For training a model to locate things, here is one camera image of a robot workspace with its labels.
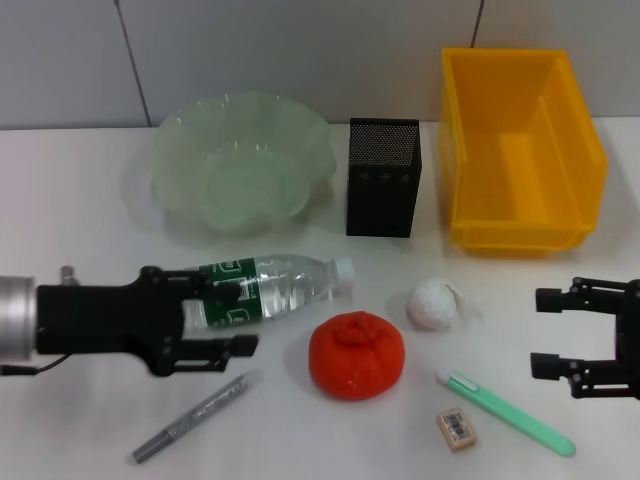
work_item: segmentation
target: pen holder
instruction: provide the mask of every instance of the pen holder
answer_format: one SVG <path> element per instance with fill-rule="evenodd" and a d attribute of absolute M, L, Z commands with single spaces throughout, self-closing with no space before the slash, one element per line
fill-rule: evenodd
<path fill-rule="evenodd" d="M 421 171 L 417 120 L 352 118 L 347 235 L 411 236 Z"/>

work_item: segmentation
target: white table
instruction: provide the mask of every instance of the white table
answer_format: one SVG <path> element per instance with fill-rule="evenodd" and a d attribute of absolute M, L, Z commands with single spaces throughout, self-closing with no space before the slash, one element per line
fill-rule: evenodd
<path fill-rule="evenodd" d="M 529 352 L 613 356 L 613 319 L 537 314 L 536 287 L 566 289 L 576 275 L 640 276 L 640 119 L 596 122 L 609 155 L 598 230 L 580 249 L 550 260 L 470 258 L 440 227 L 435 125 L 422 130 L 423 170 L 413 236 L 344 235 L 348 127 L 336 126 L 333 192 L 302 219 L 255 238 L 212 238 L 164 221 L 145 194 L 142 159 L 153 130 L 0 133 L 0 272 L 57 282 L 72 264 L 86 284 L 124 284 L 143 265 L 181 268 L 270 252 L 348 255 L 353 304 L 317 305 L 265 325 L 253 358 L 224 375 L 150 376 L 127 355 L 75 356 L 35 378 L 0 379 L 0 476 L 53 479 L 603 479 L 637 472 L 640 403 L 574 400 L 564 382 L 533 380 Z M 465 321 L 442 333 L 414 331 L 408 290 L 443 276 L 466 293 Z M 403 332 L 399 383 L 366 402 L 326 398 L 307 372 L 307 342 L 334 313 L 366 309 Z M 40 363 L 52 358 L 36 359 Z M 127 455 L 177 415 L 239 373 L 261 366 L 265 382 L 145 465 Z M 572 438 L 560 458 L 438 385 L 455 367 Z M 453 455 L 435 425 L 461 406 L 480 441 Z"/>

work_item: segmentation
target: red fruit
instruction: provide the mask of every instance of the red fruit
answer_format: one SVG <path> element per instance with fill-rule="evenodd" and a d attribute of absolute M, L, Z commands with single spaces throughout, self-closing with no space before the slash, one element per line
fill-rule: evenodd
<path fill-rule="evenodd" d="M 337 315 L 316 328 L 309 342 L 311 378 L 327 393 L 364 400 L 391 388 L 404 365 L 402 336 L 367 312 Z"/>

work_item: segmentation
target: yellow storage box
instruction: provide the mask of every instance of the yellow storage box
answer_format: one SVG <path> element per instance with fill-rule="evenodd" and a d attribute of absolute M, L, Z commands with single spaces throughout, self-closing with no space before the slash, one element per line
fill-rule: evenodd
<path fill-rule="evenodd" d="M 443 50 L 439 144 L 451 241 L 492 254 L 580 245 L 607 160 L 556 50 Z"/>

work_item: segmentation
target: white tiled wall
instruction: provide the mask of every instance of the white tiled wall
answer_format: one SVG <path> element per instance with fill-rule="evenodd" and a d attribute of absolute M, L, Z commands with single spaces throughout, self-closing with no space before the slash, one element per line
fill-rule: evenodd
<path fill-rule="evenodd" d="M 331 121 L 435 119 L 440 49 L 479 0 L 123 0 L 152 123 L 198 98 L 266 90 Z"/>
<path fill-rule="evenodd" d="M 0 128 L 143 125 L 113 0 L 0 0 Z"/>
<path fill-rule="evenodd" d="M 640 1 L 486 0 L 477 47 L 568 51 L 594 116 L 640 115 Z"/>

